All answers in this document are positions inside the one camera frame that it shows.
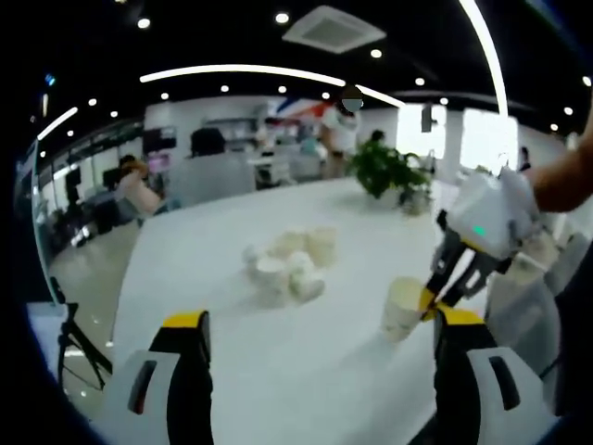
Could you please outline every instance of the chair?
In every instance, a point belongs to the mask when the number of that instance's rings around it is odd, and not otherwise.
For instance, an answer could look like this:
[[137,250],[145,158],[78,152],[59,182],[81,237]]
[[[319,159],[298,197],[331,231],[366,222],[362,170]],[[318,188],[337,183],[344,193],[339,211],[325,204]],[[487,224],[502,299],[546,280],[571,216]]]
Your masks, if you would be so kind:
[[243,153],[186,159],[169,171],[168,194],[189,207],[256,191],[255,172]]
[[555,295],[542,276],[527,286],[499,279],[489,289],[485,317],[497,344],[514,350],[542,378],[544,398],[553,409],[560,384],[557,360],[561,351]]
[[589,240],[583,234],[574,234],[568,241],[566,248],[561,252],[559,258],[544,274],[544,282],[554,295],[562,292],[568,285],[568,282],[585,257],[588,246]]

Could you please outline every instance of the plant pot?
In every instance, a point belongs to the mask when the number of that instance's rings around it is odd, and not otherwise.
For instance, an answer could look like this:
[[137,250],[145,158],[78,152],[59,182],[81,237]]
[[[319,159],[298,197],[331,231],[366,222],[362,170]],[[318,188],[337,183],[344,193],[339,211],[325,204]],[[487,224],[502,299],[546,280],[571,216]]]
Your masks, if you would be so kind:
[[430,209],[432,199],[426,190],[416,190],[405,197],[401,203],[404,213],[410,216],[417,216],[427,212]]
[[389,188],[379,198],[367,194],[367,201],[369,207],[373,209],[394,210],[399,201],[399,194],[400,192],[396,188]]

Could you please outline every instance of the curved light strip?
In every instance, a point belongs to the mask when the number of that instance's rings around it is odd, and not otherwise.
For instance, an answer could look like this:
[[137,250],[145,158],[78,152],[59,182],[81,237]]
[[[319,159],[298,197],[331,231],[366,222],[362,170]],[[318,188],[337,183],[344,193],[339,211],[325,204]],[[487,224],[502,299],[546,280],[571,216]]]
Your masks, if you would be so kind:
[[[335,86],[345,86],[346,82],[342,79],[337,79],[331,76],[325,76],[311,71],[293,70],[291,68],[268,67],[265,65],[241,65],[241,64],[226,64],[226,65],[202,65],[197,67],[178,68],[176,70],[166,70],[161,72],[154,72],[146,74],[140,78],[141,83],[158,81],[160,79],[167,79],[169,77],[184,76],[187,74],[204,74],[208,72],[259,72],[263,74],[277,74],[279,76],[297,77],[300,79],[308,79],[310,81],[329,83]],[[397,100],[390,95],[384,95],[378,91],[372,90],[365,86],[356,85],[363,94],[373,97],[377,100],[386,102],[394,107],[404,107],[406,104],[401,100]]]
[[467,14],[467,17],[472,23],[475,33],[478,35],[480,45],[484,50],[486,62],[492,74],[492,82],[494,83],[494,91],[497,95],[498,113],[505,118],[509,117],[509,104],[507,102],[507,92],[502,79],[502,69],[500,68],[500,61],[498,60],[497,50],[494,46],[494,41],[486,25],[486,21],[480,12],[480,8],[475,3],[475,0],[459,0],[461,7]]
[[76,113],[78,113],[78,109],[76,107],[73,107],[73,108],[69,109],[68,111],[66,111],[59,118],[57,118],[55,121],[53,121],[52,123],[47,125],[42,132],[37,134],[37,140],[38,141],[43,140],[48,134],[52,133],[59,125],[61,125],[62,123],[64,123],[68,119],[70,119]]

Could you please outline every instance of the black ceiling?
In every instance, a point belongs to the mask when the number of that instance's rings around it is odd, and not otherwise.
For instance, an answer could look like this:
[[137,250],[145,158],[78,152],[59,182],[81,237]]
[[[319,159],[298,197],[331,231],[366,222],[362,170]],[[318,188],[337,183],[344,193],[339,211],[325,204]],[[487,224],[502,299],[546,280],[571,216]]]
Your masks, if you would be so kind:
[[[36,2],[36,9],[21,12],[19,20],[26,26],[14,37],[23,60],[16,83],[24,99],[18,108],[19,134],[31,141],[73,106],[81,111],[69,127],[83,134],[109,123],[111,110],[120,117],[142,115],[145,105],[158,102],[163,91],[172,100],[218,95],[223,83],[231,86],[232,94],[273,95],[279,84],[288,86],[289,94],[304,97],[331,92],[324,84],[256,74],[201,74],[146,84],[138,80],[154,71],[215,63],[310,70],[384,93],[418,89],[414,80],[420,76],[426,79],[423,90],[438,95],[494,95],[486,58],[458,0],[324,3],[370,22],[386,31],[387,38],[343,55],[283,42],[290,23],[276,24],[275,14],[287,12],[294,22],[319,5],[305,0]],[[554,121],[565,132],[583,125],[590,88],[581,79],[590,75],[587,56],[593,52],[586,26],[590,23],[584,20],[591,17],[584,10],[586,3],[477,0],[497,46],[509,99],[535,111],[512,109],[522,121],[541,128]],[[141,15],[151,19],[147,30],[136,26]],[[382,50],[382,58],[370,57],[375,47]],[[57,79],[49,89],[49,115],[29,123],[32,114],[39,114],[47,72]],[[86,105],[91,97],[98,99],[98,106]],[[450,105],[463,107],[468,100],[451,98]],[[572,107],[574,115],[565,116],[564,107]],[[55,131],[45,145],[63,146],[65,132]]]

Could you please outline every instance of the desk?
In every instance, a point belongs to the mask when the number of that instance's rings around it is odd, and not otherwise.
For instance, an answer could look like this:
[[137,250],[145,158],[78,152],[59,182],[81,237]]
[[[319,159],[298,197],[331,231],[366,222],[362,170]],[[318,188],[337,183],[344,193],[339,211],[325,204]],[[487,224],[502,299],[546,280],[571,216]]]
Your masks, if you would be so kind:
[[[433,325],[394,346],[379,331],[390,282],[428,278],[435,216],[455,188],[434,185],[433,214],[370,209],[352,179],[233,197],[150,219],[126,272],[116,369],[162,321],[211,312],[212,430],[217,445],[406,444],[435,411]],[[289,226],[338,230],[326,291],[303,306],[253,302],[241,254]],[[477,311],[481,293],[461,304]]]

